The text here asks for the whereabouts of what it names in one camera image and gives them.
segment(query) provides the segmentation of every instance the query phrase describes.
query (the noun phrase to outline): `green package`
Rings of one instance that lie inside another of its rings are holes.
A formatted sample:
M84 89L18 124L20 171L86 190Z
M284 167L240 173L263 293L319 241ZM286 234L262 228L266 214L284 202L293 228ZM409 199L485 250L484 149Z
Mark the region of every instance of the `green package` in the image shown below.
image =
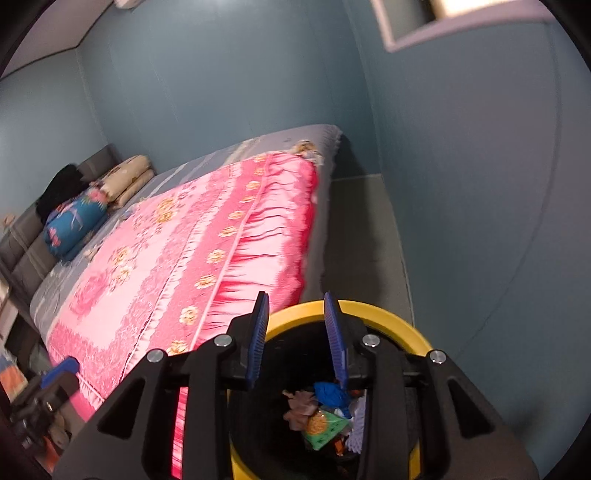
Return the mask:
M318 410L308 420L308 426L303 433L314 450L320 450L335 438L349 422L328 411Z

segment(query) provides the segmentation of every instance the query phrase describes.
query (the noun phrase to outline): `brown crumpled paper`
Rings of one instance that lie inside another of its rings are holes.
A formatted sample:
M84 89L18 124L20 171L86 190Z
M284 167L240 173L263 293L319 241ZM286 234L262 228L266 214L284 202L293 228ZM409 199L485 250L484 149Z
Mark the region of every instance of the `brown crumpled paper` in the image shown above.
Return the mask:
M310 416L318 410L318 400L313 392L300 390L294 395L284 390L283 394L289 398L287 403L290 405L290 410L285 412L283 419L290 423L290 430L303 432Z

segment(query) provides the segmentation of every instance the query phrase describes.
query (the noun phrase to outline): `ceiling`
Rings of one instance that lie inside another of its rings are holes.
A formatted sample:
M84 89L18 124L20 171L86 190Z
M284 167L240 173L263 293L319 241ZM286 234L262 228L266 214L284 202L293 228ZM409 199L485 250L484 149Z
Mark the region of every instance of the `ceiling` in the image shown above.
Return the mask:
M2 77L32 61L75 48L112 0L56 0L31 27Z

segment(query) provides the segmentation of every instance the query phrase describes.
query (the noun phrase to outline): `yellow rim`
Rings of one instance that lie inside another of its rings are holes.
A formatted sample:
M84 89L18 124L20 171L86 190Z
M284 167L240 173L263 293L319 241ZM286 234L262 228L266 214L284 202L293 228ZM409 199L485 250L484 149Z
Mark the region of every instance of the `yellow rim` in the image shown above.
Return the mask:
M339 300L340 308L344 313L355 315L365 323L387 335L408 353L426 355L432 350L427 339L419 331L402 320L399 316L387 312L379 307L360 303L358 301ZM324 301L311 301L300 303L272 314L269 317L267 338L273 337L291 328L310 322L319 322L324 319ZM416 478L420 473L420 450L418 445L410 454L409 474L410 478ZM236 450L232 447L232 470L235 480L254 480L256 476L242 463Z

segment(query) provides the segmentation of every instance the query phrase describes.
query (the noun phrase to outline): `window sill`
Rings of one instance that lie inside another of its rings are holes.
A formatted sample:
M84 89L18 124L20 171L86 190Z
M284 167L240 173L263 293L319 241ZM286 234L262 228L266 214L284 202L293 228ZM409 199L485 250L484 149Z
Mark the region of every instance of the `window sill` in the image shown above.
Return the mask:
M403 48L444 37L459 31L487 27L510 22L550 22L555 18L540 0L514 0L459 15L442 18L416 29L398 41L394 40L392 27L383 0L371 0L384 48L394 53Z

